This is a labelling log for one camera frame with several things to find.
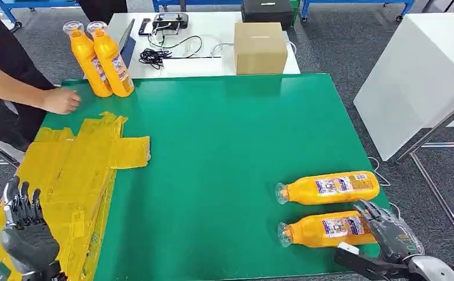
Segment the person's right hand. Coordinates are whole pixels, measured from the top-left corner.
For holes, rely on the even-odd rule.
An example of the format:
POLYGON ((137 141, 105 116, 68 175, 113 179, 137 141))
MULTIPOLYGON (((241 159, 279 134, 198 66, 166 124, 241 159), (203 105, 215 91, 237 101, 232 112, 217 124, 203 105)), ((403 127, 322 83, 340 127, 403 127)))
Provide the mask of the person's right hand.
POLYGON ((60 87, 46 90, 42 95, 41 109, 60 115, 67 115, 75 111, 81 98, 76 91, 60 87))

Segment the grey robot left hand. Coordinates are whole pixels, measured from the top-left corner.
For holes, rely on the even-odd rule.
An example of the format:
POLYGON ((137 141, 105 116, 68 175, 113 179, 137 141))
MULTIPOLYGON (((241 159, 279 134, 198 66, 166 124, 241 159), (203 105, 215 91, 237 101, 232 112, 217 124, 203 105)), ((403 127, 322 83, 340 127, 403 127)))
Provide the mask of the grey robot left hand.
POLYGON ((57 256, 60 245, 46 222, 40 189, 30 196, 29 183, 13 176, 4 188, 5 226, 0 243, 22 280, 67 280, 57 256))

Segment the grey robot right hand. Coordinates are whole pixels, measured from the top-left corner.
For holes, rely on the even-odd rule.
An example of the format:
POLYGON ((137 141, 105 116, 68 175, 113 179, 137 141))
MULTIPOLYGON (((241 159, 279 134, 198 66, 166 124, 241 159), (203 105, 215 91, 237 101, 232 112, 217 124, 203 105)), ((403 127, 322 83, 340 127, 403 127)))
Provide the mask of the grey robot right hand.
POLYGON ((402 218, 368 200, 359 199, 353 208, 364 218, 385 261, 401 263, 425 254, 424 246, 402 218))

